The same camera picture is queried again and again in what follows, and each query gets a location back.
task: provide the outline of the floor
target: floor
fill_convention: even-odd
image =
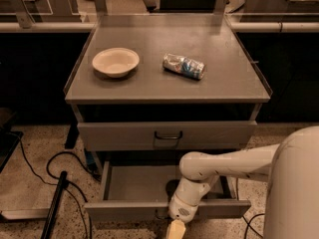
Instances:
[[[89,15],[90,21],[95,21],[95,7],[93,1],[78,0],[81,13]],[[142,0],[107,0],[109,13],[147,13]],[[231,8],[235,0],[230,0]],[[311,123],[262,123],[258,125],[247,147],[257,147],[280,143],[291,132],[312,125]],[[46,171],[48,160],[59,151],[64,150],[64,143],[68,134],[67,125],[15,125],[12,130],[24,133],[22,142],[27,159],[34,171],[45,181],[56,183]],[[72,152],[82,161],[85,161],[83,143],[78,138]],[[50,170],[59,176],[62,170],[68,172],[68,179],[77,183],[84,191],[89,202],[99,201],[100,183],[84,171],[73,156],[62,155],[56,158]],[[245,214],[250,219],[257,213],[264,212],[266,183],[239,179],[238,189],[240,199],[251,201],[251,208]],[[0,210],[22,210],[49,208],[55,186],[44,184],[30,170],[23,158],[22,149],[17,146],[6,167],[0,173]],[[57,214],[52,239],[79,239],[87,238],[85,226],[81,216],[88,224],[88,214],[83,205],[84,200],[72,186],[69,190],[78,199],[81,210],[74,198],[67,192],[62,195],[60,208]],[[44,221],[28,221],[18,223],[0,223],[0,238],[40,238]],[[257,218],[252,226],[262,233],[263,217]],[[162,239],[167,223],[162,220],[109,222],[94,224],[93,238],[108,239]],[[185,239],[238,239],[244,237],[246,224],[239,219],[215,219],[193,221],[187,225]],[[259,238],[249,231],[249,239]]]

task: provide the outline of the white robotic arm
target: white robotic arm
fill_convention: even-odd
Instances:
[[[319,126],[298,130],[281,144],[222,155],[190,152],[179,168],[182,178],[169,204],[174,220],[191,221],[216,176],[225,175],[268,181],[264,238],[313,238],[317,233]]]

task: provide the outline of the bowl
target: bowl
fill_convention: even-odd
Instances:
[[[126,48],[112,48],[98,53],[92,65],[95,70],[111,78],[127,75],[139,64],[139,55]]]

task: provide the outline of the gray tabletop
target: gray tabletop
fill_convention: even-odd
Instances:
[[[127,77],[103,79],[93,58],[109,48],[140,57]],[[165,71],[165,53],[206,64],[200,81]],[[66,101],[92,104],[265,103],[270,97],[235,36],[220,17],[209,14],[105,16],[98,26]]]

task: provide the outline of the cable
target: cable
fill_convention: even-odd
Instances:
[[[245,229],[245,234],[244,234],[244,237],[243,237],[244,239],[247,238],[247,234],[248,234],[248,229],[249,229],[249,228],[250,228],[253,232],[255,232],[255,234],[256,234],[258,237],[263,238],[263,236],[262,236],[261,234],[259,234],[259,233],[250,225],[250,223],[251,223],[256,217],[263,216],[263,215],[265,215],[265,213],[256,214],[256,215],[254,215],[254,216],[249,220],[249,222],[246,220],[246,218],[245,218],[244,216],[242,216],[243,219],[244,219],[244,221],[247,223],[247,226],[246,226],[246,229]]]
[[[50,182],[45,181],[39,174],[37,174],[37,173],[34,171],[32,165],[30,164],[30,162],[29,162],[29,160],[28,160],[28,158],[27,158],[27,156],[26,156],[26,153],[25,153],[25,150],[24,150],[24,147],[23,147],[23,143],[22,143],[21,137],[20,137],[19,135],[15,134],[15,133],[12,133],[12,132],[6,132],[6,134],[14,135],[15,137],[17,137],[17,138],[19,139],[19,143],[20,143],[20,146],[21,146],[23,158],[24,158],[24,160],[26,161],[26,163],[28,164],[28,166],[29,166],[29,168],[31,169],[32,173],[33,173],[35,176],[37,176],[38,178],[40,178],[41,181],[42,181],[44,184],[56,186],[57,184],[54,184],[54,183],[50,183]],[[49,161],[48,161],[48,163],[47,163],[47,166],[46,166],[46,170],[47,170],[48,174],[49,174],[52,178],[59,179],[59,177],[53,175],[53,174],[50,172],[50,170],[49,170],[49,165],[50,165],[50,163],[52,162],[52,160],[53,160],[55,157],[57,157],[57,156],[59,156],[59,155],[61,155],[61,154],[71,154],[71,155],[75,156],[75,157],[78,159],[78,161],[80,162],[80,164],[82,165],[82,167],[83,167],[88,173],[90,173],[96,180],[98,180],[98,178],[97,178],[96,176],[94,176],[94,175],[92,174],[92,172],[91,172],[89,169],[87,169],[87,167],[84,166],[84,164],[81,162],[81,160],[80,160],[74,153],[69,152],[69,151],[61,151],[61,152],[55,154],[53,157],[51,157],[51,158],[49,159]],[[87,199],[87,197],[85,196],[84,192],[82,191],[82,189],[81,189],[77,184],[75,184],[74,182],[69,181],[69,180],[67,180],[67,182],[68,182],[69,184],[73,185],[74,187],[76,187],[76,188],[79,190],[79,192],[81,193],[81,195],[82,195],[83,199],[85,200],[85,202],[88,202],[88,199]],[[65,190],[74,198],[74,200],[76,201],[76,203],[77,203],[77,205],[78,205],[78,208],[79,208],[79,210],[80,210],[80,215],[81,215],[82,221],[83,221],[83,223],[84,223],[84,227],[85,227],[85,231],[86,231],[86,237],[88,238],[88,228],[87,228],[87,225],[86,225],[86,223],[85,223],[83,214],[82,214],[82,212],[81,212],[80,203],[79,203],[79,201],[77,200],[77,198],[76,198],[67,188],[65,188]],[[90,227],[90,228],[89,228],[89,233],[90,233],[90,234],[89,234],[89,238],[92,239],[92,220],[91,220],[91,217],[90,217],[90,216],[89,216],[89,227]]]

